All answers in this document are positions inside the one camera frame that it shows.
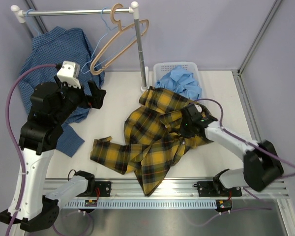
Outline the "light blue shirt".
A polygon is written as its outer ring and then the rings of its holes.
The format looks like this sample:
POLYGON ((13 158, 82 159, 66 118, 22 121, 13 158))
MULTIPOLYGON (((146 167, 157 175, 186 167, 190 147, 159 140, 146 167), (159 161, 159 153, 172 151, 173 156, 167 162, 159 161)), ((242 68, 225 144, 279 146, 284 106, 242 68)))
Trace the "light blue shirt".
POLYGON ((155 87, 168 89, 193 101, 202 98, 202 88, 194 73, 183 69, 181 65, 157 79, 155 87))

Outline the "wooden hanger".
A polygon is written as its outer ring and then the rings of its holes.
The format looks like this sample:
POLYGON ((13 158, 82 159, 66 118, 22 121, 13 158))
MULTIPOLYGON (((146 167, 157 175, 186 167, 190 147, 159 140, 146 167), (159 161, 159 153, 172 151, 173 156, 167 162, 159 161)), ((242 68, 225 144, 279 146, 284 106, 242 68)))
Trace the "wooden hanger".
POLYGON ((140 19, 139 14, 139 4, 136 1, 131 2, 129 7, 129 13, 133 15, 133 23, 123 26, 120 19, 115 18, 115 14, 118 10, 121 10, 123 5, 121 3, 115 4, 110 12, 111 22, 117 26, 117 32, 115 35, 104 45, 104 47, 99 51, 96 57, 91 61, 89 71, 93 75, 99 75, 105 69, 109 68, 115 60, 117 60, 121 55, 123 55, 128 49, 130 49, 134 44, 138 47, 139 54, 139 64, 140 69, 145 71, 145 61, 143 54, 143 44, 142 37, 147 33, 149 28, 148 19, 140 19), (118 49, 111 57, 105 61, 99 63, 98 61, 105 54, 105 52, 115 43, 121 36, 127 33, 129 30, 135 30, 135 36, 130 39, 130 42, 126 43, 120 49, 118 49))

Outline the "light blue wire hanger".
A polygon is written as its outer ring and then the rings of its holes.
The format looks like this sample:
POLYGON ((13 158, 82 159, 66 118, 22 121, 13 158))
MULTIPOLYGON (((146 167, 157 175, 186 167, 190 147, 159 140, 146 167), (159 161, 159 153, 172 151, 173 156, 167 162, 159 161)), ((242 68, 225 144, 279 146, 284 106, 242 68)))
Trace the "light blue wire hanger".
POLYGON ((103 14, 104 11, 107 9, 104 7, 101 10, 100 17, 101 20, 104 22, 106 33, 101 36, 98 43, 95 46, 95 49, 93 50, 90 60, 87 61, 81 68, 82 74, 91 73, 92 75, 99 75, 101 72, 103 72, 106 68, 108 68, 118 57, 120 57, 123 53, 125 53, 134 43, 138 41, 137 36, 132 36, 128 43, 121 46, 119 49, 117 49, 112 55, 110 55, 107 59, 103 60, 102 62, 98 62, 100 58, 105 54, 105 52, 108 50, 108 48, 119 38, 121 37, 126 31, 132 30, 132 29, 139 29, 139 35, 141 35, 140 27, 136 26, 136 23, 131 23, 127 26, 123 26, 121 23, 121 20, 115 19, 115 12, 118 9, 123 8, 123 5, 121 3, 117 3, 113 6, 113 8, 110 10, 110 20, 112 24, 116 25, 114 28, 110 27, 108 22, 104 19, 103 14), (102 47, 102 49, 97 53, 97 49, 99 48, 100 43, 103 41, 103 39, 108 35, 109 32, 117 30, 116 34, 102 47))

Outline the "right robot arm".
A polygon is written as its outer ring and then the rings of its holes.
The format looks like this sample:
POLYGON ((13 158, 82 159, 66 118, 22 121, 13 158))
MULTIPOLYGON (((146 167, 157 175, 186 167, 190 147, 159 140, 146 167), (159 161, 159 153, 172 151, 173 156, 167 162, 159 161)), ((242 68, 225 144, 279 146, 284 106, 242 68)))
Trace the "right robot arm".
POLYGON ((233 187, 245 186, 261 192, 283 175, 283 166, 270 141, 245 140, 232 133, 205 106, 189 104, 181 109, 181 114, 179 132, 183 137, 198 136, 205 141, 216 142, 243 163, 241 169, 225 169, 213 177, 212 188, 217 195, 224 195, 233 187))

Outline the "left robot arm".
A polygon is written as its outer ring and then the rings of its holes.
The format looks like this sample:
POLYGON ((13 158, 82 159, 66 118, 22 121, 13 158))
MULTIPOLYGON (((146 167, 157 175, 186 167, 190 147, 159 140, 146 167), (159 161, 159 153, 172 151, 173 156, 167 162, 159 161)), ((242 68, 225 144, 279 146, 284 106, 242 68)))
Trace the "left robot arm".
POLYGON ((62 124, 78 108, 100 109, 106 91, 89 81, 91 95, 83 87, 74 88, 67 82, 45 82, 37 85, 30 97, 32 107, 27 122, 22 126, 18 152, 21 166, 16 194, 10 207, 0 213, 5 224, 19 224, 26 232, 33 233, 53 226, 59 212, 73 198, 99 193, 95 176, 77 171, 56 190, 44 195, 47 169, 63 133, 62 124))

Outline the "yellow plaid shirt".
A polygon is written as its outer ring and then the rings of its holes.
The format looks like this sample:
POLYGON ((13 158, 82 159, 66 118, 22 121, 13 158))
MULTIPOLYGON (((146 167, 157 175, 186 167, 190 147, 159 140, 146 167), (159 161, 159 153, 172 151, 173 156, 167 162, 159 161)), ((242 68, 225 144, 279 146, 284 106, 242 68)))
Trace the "yellow plaid shirt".
POLYGON ((184 96, 150 87, 139 103, 124 123, 125 144, 113 143, 112 137, 95 139, 90 159, 122 175, 133 172, 150 196, 184 154, 208 141, 180 135, 181 109, 192 104, 184 96))

